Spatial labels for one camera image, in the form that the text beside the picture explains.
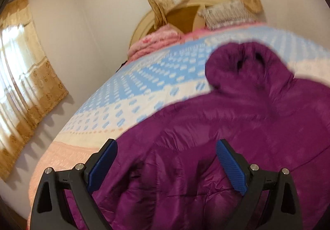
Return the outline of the beige wooden headboard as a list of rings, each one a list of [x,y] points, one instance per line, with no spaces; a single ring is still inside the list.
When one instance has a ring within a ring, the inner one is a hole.
[[[205,20],[198,15],[199,11],[227,2],[230,2],[230,0],[188,0],[170,10],[166,14],[166,18],[171,26],[183,34],[188,34],[206,26]],[[131,37],[129,47],[154,31],[156,31],[154,28],[154,12],[149,11],[138,23]]]

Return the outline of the beige curtain left window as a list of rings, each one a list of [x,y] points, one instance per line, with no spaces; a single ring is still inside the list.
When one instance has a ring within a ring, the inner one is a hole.
[[[1,179],[7,180],[35,129],[68,91],[46,57],[28,0],[1,13]]]

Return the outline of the grey striped pillow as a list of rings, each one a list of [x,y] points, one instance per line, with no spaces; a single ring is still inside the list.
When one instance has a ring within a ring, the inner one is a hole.
[[[240,0],[205,7],[198,12],[198,15],[205,20],[209,30],[258,21]]]

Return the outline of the blue pink dotted bedspread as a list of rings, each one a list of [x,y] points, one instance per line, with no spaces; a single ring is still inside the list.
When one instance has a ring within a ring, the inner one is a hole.
[[[166,47],[123,66],[67,122],[42,156],[32,176],[34,203],[44,170],[70,170],[85,163],[108,139],[118,138],[166,106],[210,93],[205,65],[212,52],[228,43],[267,46],[293,73],[329,87],[329,51],[291,32],[267,26],[211,32],[197,40]],[[74,196],[65,191],[78,229],[86,229]]]

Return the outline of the purple hooded puffer jacket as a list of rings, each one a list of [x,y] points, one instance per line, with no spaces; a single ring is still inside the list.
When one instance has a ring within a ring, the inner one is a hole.
[[[93,197],[113,229],[221,229],[241,200],[220,139],[250,163],[290,170],[304,229],[329,206],[329,87],[295,78],[257,42],[228,43],[205,65],[212,91],[164,107],[118,138]]]

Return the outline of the folded pink blanket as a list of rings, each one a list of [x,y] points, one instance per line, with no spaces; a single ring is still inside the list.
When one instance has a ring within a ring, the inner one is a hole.
[[[171,46],[179,42],[183,35],[183,32],[171,24],[162,26],[155,32],[146,35],[131,45],[127,52],[127,63],[131,63],[132,61],[138,60],[140,57]]]

